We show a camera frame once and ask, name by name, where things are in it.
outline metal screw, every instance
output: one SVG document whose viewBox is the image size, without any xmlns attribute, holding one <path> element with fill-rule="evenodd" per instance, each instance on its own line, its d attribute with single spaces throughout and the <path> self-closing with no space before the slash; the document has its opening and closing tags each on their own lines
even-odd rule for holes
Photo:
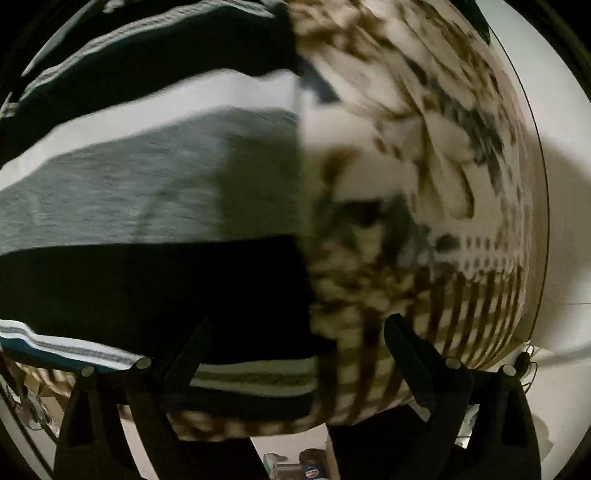
<svg viewBox="0 0 591 480">
<path fill-rule="evenodd" d="M 91 376 L 93 373 L 95 372 L 95 367 L 93 367 L 92 365 L 86 365 L 83 369 L 82 369 L 82 376 L 83 377 L 89 377 Z"/>
<path fill-rule="evenodd" d="M 145 370 L 146 368 L 149 368 L 150 365 L 152 365 L 152 359 L 151 358 L 148 358 L 147 356 L 144 356 L 144 357 L 140 358 L 135 363 L 135 366 L 137 368 L 139 368 L 140 370 Z"/>
<path fill-rule="evenodd" d="M 445 360 L 445 366 L 451 368 L 452 370 L 458 370 L 462 367 L 462 362 L 460 362 L 457 358 L 447 358 Z"/>
<path fill-rule="evenodd" d="M 503 373 L 507 377 L 514 377 L 517 374 L 517 370 L 513 365 L 503 365 Z"/>
</svg>

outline brown and white patterned cloth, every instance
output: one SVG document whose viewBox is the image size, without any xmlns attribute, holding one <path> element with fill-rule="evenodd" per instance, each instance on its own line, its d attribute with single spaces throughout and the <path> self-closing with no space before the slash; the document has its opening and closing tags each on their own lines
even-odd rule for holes
<svg viewBox="0 0 591 480">
<path fill-rule="evenodd" d="M 524 306 L 521 113 L 493 52 L 446 0 L 292 0 L 301 93 L 301 247 L 316 294 L 310 415 L 169 413 L 183 440 L 352 424 L 408 400 L 381 329 L 402 313 L 470 368 L 497 358 Z M 68 395 L 73 377 L 20 365 Z"/>
</svg>

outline white stripe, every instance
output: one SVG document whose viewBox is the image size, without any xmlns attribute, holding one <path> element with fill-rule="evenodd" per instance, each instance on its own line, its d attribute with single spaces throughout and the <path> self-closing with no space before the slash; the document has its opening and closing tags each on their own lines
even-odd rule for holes
<svg viewBox="0 0 591 480">
<path fill-rule="evenodd" d="M 142 18 L 141 20 L 123 25 L 122 27 L 119 27 L 105 35 L 94 38 L 60 64 L 41 72 L 39 77 L 27 85 L 20 100 L 24 100 L 35 88 L 52 81 L 67 69 L 73 67 L 84 57 L 101 51 L 109 45 L 115 44 L 124 38 L 128 38 L 141 32 L 169 27 L 186 18 L 202 15 L 220 7 L 234 7 L 238 10 L 242 10 L 253 15 L 258 15 L 260 17 L 273 17 L 273 14 L 266 10 L 262 5 L 245 0 L 203 0 L 198 4 L 183 5 L 182 7 L 173 8 L 164 14 Z"/>
<path fill-rule="evenodd" d="M 90 2 L 88 2 L 80 10 L 78 10 L 66 23 L 64 23 L 60 27 L 60 29 L 51 36 L 51 38 L 49 40 L 47 40 L 47 43 L 45 43 L 45 45 L 43 45 L 42 49 L 39 50 L 37 55 L 35 55 L 33 57 L 33 59 L 31 60 L 31 63 L 27 66 L 25 71 L 22 73 L 23 77 L 27 73 L 29 73 L 34 68 L 34 66 L 37 63 L 39 63 L 39 61 L 41 61 L 43 58 L 45 58 L 51 50 L 53 50 L 55 47 L 57 47 L 64 40 L 64 38 L 66 37 L 66 34 L 78 23 L 78 20 L 82 18 L 82 15 L 84 15 L 90 9 L 90 7 L 92 7 L 92 5 L 95 2 L 96 2 L 96 0 L 91 0 Z"/>
<path fill-rule="evenodd" d="M 79 340 L 66 337 L 54 337 L 49 335 L 39 335 L 31 330 L 31 328 L 22 322 L 14 320 L 0 320 L 0 329 L 2 328 L 18 328 L 20 332 L 3 332 L 0 331 L 0 338 L 19 339 L 25 341 L 30 347 L 41 350 L 64 358 L 78 360 L 80 362 L 89 362 L 95 365 L 102 365 L 103 367 L 112 368 L 115 370 L 125 370 L 130 368 L 137 360 L 142 358 L 141 355 L 126 352 L 111 346 L 103 345 L 101 343 L 89 342 L 88 340 Z M 82 348 L 89 352 L 96 352 L 98 355 L 81 355 L 77 353 L 62 351 L 59 347 L 64 348 Z M 120 357 L 121 359 L 111 360 L 100 358 L 100 355 Z"/>
<path fill-rule="evenodd" d="M 207 374 L 283 374 L 306 375 L 316 371 L 316 359 L 304 358 L 298 360 L 260 360 L 241 364 L 212 365 L 200 364 L 197 372 Z"/>
<path fill-rule="evenodd" d="M 282 109 L 296 113 L 297 82 L 297 76 L 288 70 L 259 78 L 235 70 L 216 70 L 140 100 L 75 118 L 55 127 L 26 152 L 7 162 L 0 170 L 0 190 L 58 155 L 133 137 L 214 109 Z"/>
<path fill-rule="evenodd" d="M 244 393 L 246 395 L 258 395 L 259 397 L 297 397 L 316 390 L 315 381 L 304 385 L 257 385 L 244 382 L 223 382 L 219 380 L 201 380 L 193 378 L 192 387 L 210 388 L 224 392 Z"/>
</svg>

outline bottle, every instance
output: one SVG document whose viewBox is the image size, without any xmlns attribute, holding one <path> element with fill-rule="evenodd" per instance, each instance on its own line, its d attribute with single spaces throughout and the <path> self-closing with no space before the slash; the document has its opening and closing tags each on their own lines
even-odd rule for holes
<svg viewBox="0 0 591 480">
<path fill-rule="evenodd" d="M 300 465 L 304 480 L 329 480 L 325 464 L 325 450 L 308 448 L 300 453 Z"/>
</svg>

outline gray fabric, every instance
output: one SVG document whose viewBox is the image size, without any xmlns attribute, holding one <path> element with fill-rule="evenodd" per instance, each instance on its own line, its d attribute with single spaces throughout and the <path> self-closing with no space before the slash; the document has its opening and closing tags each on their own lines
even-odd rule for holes
<svg viewBox="0 0 591 480">
<path fill-rule="evenodd" d="M 216 111 L 45 163 L 0 192 L 0 254 L 295 233 L 295 117 Z"/>
</svg>

